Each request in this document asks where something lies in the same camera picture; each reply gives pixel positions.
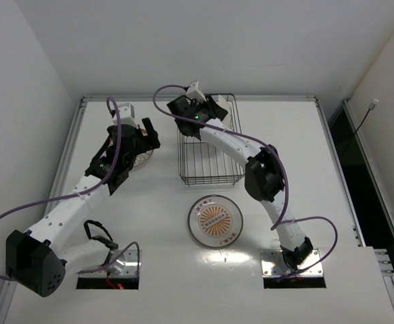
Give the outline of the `brown floral pattern plate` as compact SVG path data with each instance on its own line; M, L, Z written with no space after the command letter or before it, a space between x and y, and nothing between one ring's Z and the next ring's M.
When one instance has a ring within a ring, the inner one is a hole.
M221 107L224 112L221 113L220 120L223 123L224 126L227 128L231 129L232 128L232 115L231 115L231 107L228 103L228 101L222 96L218 95L217 99L217 105Z

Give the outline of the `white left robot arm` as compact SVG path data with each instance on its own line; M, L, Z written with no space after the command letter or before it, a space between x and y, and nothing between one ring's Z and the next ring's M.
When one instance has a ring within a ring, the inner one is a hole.
M128 178L136 158L158 149L158 133L151 120L143 126L122 124L107 128L108 137L70 198L62 200L25 232L13 231L6 240L6 274L12 280L48 297L67 275L100 271L119 246L109 236L93 236L81 245L65 248L72 232L97 205L109 198Z

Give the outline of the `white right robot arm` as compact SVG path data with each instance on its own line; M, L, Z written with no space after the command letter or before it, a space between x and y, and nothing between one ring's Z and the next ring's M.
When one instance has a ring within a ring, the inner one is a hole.
M228 155L245 172L245 190L260 202L277 231L280 248L287 266L297 270L312 253L311 240L288 211L289 181L277 150L261 140L235 132L229 127L230 105L225 100L203 100L186 95L167 104L178 130Z

